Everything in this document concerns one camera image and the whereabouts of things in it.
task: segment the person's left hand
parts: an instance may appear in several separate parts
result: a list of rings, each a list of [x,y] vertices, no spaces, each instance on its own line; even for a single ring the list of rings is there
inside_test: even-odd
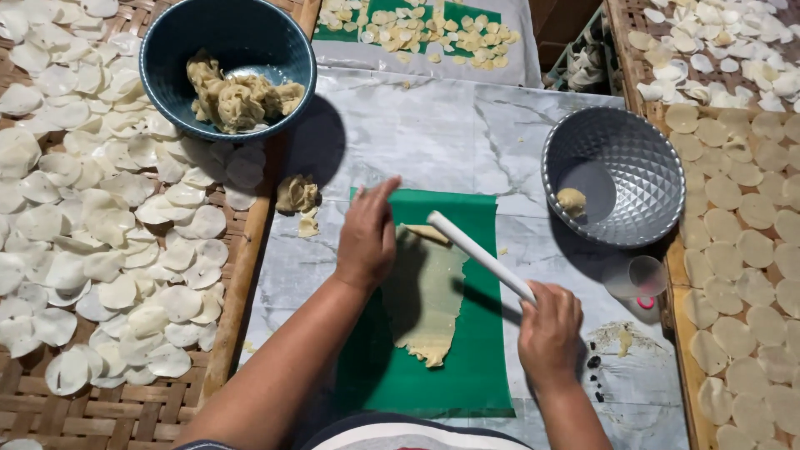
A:
[[[401,181],[400,176],[395,176],[367,192],[359,187],[339,236],[335,279],[373,291],[389,275],[396,250],[388,198]]]

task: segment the white rolling pin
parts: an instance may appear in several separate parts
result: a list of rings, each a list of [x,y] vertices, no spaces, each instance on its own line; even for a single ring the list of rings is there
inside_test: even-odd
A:
[[[520,298],[528,300],[533,305],[536,304],[534,293],[522,279],[510,271],[508,267],[500,264],[488,251],[483,250],[483,247],[479,246],[478,243],[473,241],[464,231],[456,227],[455,224],[449,221],[441,212],[432,211],[428,215],[428,223],[440,233],[447,236],[447,238],[453,241],[459,248],[464,250],[464,253],[469,255],[470,258],[478,261],[483,267],[489,269],[494,276],[498,277],[503,284],[519,295]]]

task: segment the silver bowl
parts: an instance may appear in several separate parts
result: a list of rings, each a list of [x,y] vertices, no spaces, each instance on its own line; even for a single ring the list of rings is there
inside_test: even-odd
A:
[[[675,226],[686,181],[678,153],[645,119],[608,106],[569,113],[542,152],[547,202],[576,233],[615,247],[643,247]],[[572,219],[556,200],[565,187],[586,196]]]

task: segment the blue bowl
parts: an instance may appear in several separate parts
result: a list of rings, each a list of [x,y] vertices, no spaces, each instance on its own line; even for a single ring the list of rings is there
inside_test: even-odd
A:
[[[291,114],[249,134],[222,133],[194,117],[197,98],[186,76],[186,61],[205,48],[226,74],[263,74],[273,85],[288,80],[306,88]],[[317,65],[311,44],[289,15],[263,0],[182,0],[150,24],[139,55],[147,96],[176,127],[210,140],[263,139],[288,127],[314,96]]]

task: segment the person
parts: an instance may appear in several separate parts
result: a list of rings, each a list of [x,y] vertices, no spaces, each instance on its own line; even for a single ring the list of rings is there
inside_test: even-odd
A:
[[[345,216],[336,269],[222,389],[175,441],[180,450],[285,448],[306,400],[333,367],[372,292],[389,274],[395,231],[389,195],[395,177],[359,189]],[[553,450],[610,450],[589,398],[575,377],[580,300],[553,284],[530,281],[537,307],[522,305],[519,359]],[[510,436],[446,427],[401,415],[365,413],[332,424],[304,449],[527,449]]]

